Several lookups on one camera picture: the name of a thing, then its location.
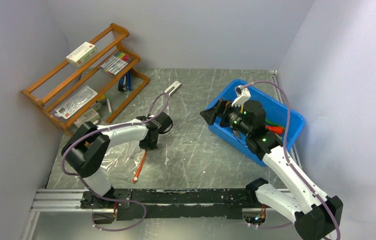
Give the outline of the clear zip top bag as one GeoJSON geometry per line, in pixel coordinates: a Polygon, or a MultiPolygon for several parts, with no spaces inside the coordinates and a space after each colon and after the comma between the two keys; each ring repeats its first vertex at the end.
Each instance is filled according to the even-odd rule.
{"type": "Polygon", "coordinates": [[[115,186],[135,184],[145,164],[147,150],[135,142],[125,143],[107,150],[100,169],[115,186]]]}

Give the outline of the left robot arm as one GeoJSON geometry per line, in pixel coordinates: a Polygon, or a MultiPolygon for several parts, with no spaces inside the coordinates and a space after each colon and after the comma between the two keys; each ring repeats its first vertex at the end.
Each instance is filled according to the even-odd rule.
{"type": "Polygon", "coordinates": [[[120,124],[83,123],[61,151],[62,162],[68,163],[89,189],[84,193],[81,208],[109,208],[114,199],[119,198],[100,168],[110,148],[137,141],[141,149],[154,150],[159,135],[167,133],[172,127],[171,117],[164,112],[139,116],[120,124]]]}

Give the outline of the green chili pepper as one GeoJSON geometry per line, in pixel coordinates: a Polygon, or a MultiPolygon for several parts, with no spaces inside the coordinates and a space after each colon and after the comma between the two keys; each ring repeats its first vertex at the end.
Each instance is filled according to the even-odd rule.
{"type": "Polygon", "coordinates": [[[265,122],[266,122],[267,127],[277,127],[277,128],[285,129],[284,125],[277,123],[277,122],[274,122],[274,121],[271,121],[268,118],[265,119],[265,122]]]}

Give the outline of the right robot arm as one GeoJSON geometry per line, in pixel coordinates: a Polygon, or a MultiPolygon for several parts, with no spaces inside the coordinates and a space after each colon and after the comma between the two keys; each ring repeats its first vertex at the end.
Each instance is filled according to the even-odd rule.
{"type": "Polygon", "coordinates": [[[277,190],[260,178],[248,185],[246,202],[251,207],[264,204],[287,218],[304,240],[321,240],[335,231],[341,237],[340,220],[343,203],[338,196],[330,197],[317,187],[287,153],[279,136],[266,128],[266,112],[257,100],[248,100],[242,107],[229,100],[217,103],[200,112],[206,124],[230,127],[245,136],[248,150],[264,162],[291,192],[277,190]]]}

